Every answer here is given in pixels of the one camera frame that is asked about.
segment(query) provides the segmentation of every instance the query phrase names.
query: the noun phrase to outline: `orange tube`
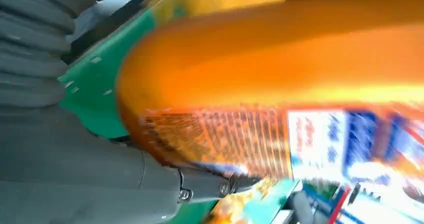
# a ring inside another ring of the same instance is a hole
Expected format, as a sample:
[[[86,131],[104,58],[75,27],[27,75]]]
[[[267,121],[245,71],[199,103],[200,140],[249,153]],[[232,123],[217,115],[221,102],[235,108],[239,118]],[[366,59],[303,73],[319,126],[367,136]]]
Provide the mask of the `orange tube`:
[[[161,27],[120,70],[122,118],[164,162],[247,163],[254,174],[289,176],[287,109],[423,116],[423,5],[287,0]]]

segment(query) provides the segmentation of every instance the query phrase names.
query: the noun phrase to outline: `green surface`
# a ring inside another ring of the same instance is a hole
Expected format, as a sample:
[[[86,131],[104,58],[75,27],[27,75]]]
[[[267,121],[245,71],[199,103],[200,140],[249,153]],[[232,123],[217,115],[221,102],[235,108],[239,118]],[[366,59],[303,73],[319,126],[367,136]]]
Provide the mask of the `green surface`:
[[[150,11],[140,13],[77,60],[59,80],[66,86],[61,105],[78,115],[93,133],[127,135],[115,103],[115,77],[131,47],[155,27]]]
[[[265,198],[257,192],[244,207],[246,219],[254,224],[270,224],[295,188],[297,180],[283,179],[272,187]]]
[[[336,184],[322,184],[318,185],[318,183],[303,181],[303,186],[305,188],[309,188],[314,190],[317,194],[321,195],[323,198],[331,200],[334,194],[336,193],[339,185]]]

